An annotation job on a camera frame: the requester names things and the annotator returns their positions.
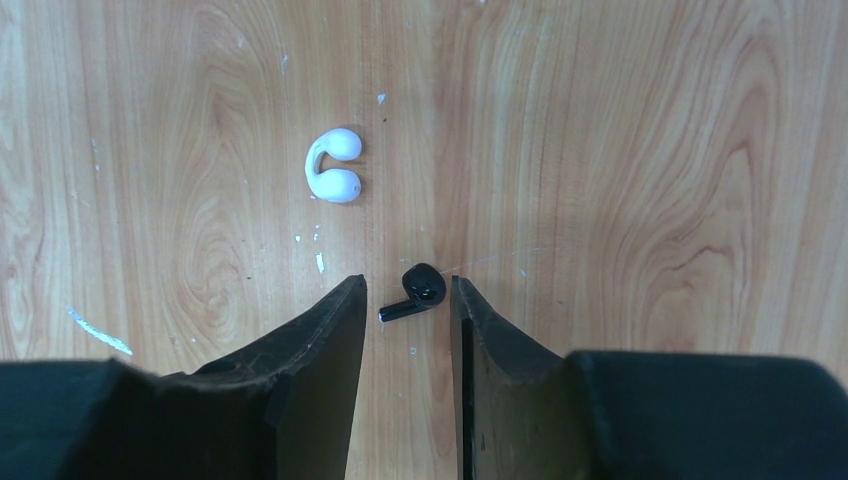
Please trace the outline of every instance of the black earbud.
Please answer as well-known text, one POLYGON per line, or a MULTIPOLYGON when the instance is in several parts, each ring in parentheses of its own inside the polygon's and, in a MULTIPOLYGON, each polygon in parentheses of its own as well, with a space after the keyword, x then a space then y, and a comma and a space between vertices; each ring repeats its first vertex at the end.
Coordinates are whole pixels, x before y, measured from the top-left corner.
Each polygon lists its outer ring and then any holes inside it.
POLYGON ((378 314, 381 322, 390 322, 429 310, 442 303, 448 289, 442 274, 426 263, 419 263, 410 268, 403 274, 401 283, 409 295, 409 300, 381 308, 378 314))

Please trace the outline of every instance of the white object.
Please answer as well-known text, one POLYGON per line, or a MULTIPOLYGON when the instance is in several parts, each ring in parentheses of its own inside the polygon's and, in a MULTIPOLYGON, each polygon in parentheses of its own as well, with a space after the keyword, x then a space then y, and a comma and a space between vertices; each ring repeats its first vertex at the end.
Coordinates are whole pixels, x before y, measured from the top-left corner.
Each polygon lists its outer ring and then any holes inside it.
POLYGON ((348 162, 362 153, 362 140, 347 128, 334 128, 312 142, 306 154, 304 170, 312 193, 331 203, 352 202, 362 191, 359 177, 342 168, 321 172, 321 158, 325 153, 340 162, 348 162))

